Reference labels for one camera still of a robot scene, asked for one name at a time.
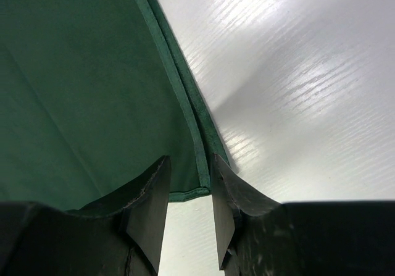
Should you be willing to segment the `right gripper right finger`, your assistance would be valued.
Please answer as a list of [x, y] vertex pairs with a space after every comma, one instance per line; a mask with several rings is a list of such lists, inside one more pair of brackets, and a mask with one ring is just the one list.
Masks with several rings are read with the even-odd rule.
[[279, 203], [218, 155], [210, 180], [226, 275], [393, 275], [394, 202]]

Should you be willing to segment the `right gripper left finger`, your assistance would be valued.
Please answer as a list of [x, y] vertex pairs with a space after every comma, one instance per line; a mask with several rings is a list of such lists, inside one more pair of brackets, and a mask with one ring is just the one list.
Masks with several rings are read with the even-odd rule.
[[162, 156], [79, 210], [1, 203], [1, 274], [157, 275], [170, 179]]

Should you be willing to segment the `dark green cloth napkin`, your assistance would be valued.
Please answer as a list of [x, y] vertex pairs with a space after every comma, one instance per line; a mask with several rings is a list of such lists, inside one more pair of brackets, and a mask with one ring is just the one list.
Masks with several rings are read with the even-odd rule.
[[82, 206], [171, 160], [171, 202], [225, 156], [158, 0], [1, 0], [1, 200]]

